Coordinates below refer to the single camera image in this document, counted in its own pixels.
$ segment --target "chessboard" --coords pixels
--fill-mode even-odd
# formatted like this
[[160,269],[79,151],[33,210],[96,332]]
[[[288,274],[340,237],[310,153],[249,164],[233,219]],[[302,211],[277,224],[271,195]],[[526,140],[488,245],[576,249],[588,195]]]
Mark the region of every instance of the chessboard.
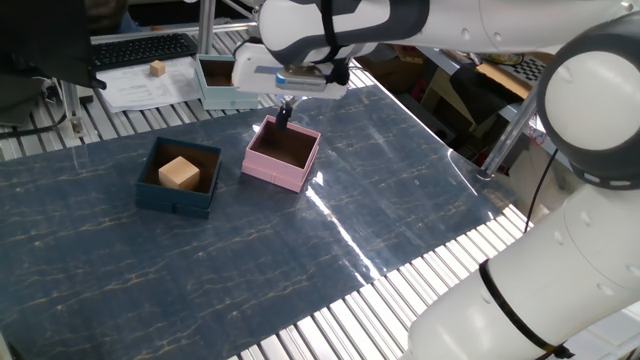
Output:
[[518,65],[500,65],[500,68],[533,86],[538,82],[546,65],[531,55],[525,55]]

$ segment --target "black strap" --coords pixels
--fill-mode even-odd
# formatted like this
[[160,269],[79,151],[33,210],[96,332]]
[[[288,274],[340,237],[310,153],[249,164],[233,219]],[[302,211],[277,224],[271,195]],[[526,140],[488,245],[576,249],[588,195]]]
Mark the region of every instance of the black strap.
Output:
[[533,330],[531,330],[531,328],[529,328],[527,324],[524,323],[524,321],[509,305],[504,296],[502,296],[502,293],[498,289],[498,286],[496,286],[496,283],[493,282],[491,273],[489,273],[488,264],[489,260],[486,260],[482,264],[480,264],[480,278],[482,278],[484,286],[486,286],[489,294],[491,294],[491,297],[496,302],[500,310],[502,310],[507,319],[511,321],[511,324],[513,324],[513,326],[515,326],[515,328],[518,329],[518,331],[520,331],[520,333],[524,335],[524,337],[531,341],[535,346],[544,350],[547,354],[553,354],[558,359],[570,359],[575,356],[575,354],[569,351],[569,349],[567,349],[564,344],[554,346],[544,341],[535,332],[533,332]]
[[336,37],[336,31],[333,28],[333,0],[321,0],[320,13],[322,14],[322,26],[324,27],[324,38],[329,45],[329,53],[320,61],[315,61],[316,64],[323,64],[332,61],[338,55],[342,46],[338,44],[338,38]]

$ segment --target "document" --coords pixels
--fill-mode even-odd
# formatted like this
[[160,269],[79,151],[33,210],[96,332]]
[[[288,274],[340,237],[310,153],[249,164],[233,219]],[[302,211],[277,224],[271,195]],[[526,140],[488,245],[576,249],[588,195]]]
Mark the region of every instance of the document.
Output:
[[98,79],[107,83],[101,92],[109,110],[145,110],[200,97],[192,58],[163,62],[167,70],[160,77],[149,73],[148,64],[99,72]]

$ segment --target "wooden block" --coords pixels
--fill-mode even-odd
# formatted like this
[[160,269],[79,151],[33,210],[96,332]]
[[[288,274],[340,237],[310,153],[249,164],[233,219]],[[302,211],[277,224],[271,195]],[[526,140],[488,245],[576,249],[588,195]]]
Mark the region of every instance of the wooden block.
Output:
[[171,189],[191,191],[198,186],[200,170],[178,156],[158,170],[160,185]]
[[149,65],[149,73],[153,76],[160,77],[167,72],[167,66],[162,61],[154,61]]

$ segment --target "cardboard box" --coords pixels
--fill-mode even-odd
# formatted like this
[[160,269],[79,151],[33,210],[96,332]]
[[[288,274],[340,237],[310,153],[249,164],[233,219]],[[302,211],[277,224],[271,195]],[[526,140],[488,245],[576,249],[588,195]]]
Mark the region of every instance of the cardboard box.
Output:
[[[538,60],[542,61],[545,64],[549,64],[553,59],[553,55],[544,54],[544,53],[532,53],[531,55]],[[482,65],[476,68],[476,71],[479,71],[498,83],[502,84],[502,86],[511,90],[516,95],[520,96],[523,99],[526,99],[529,96],[529,92],[533,88],[526,81],[517,78],[513,74],[501,69],[500,66],[491,62],[484,62]]]
[[320,133],[292,123],[286,131],[267,116],[245,151],[242,172],[300,192],[318,153]]
[[231,82],[233,56],[196,56],[198,93],[205,110],[257,109],[258,94],[237,90]]
[[[219,148],[158,137],[136,183],[136,206],[208,218],[220,173],[221,153]],[[200,170],[199,184],[192,191],[160,185],[158,169],[179,156]]]
[[422,76],[424,68],[424,64],[402,61],[399,57],[383,61],[372,61],[367,57],[356,60],[392,93],[403,93],[411,89]]

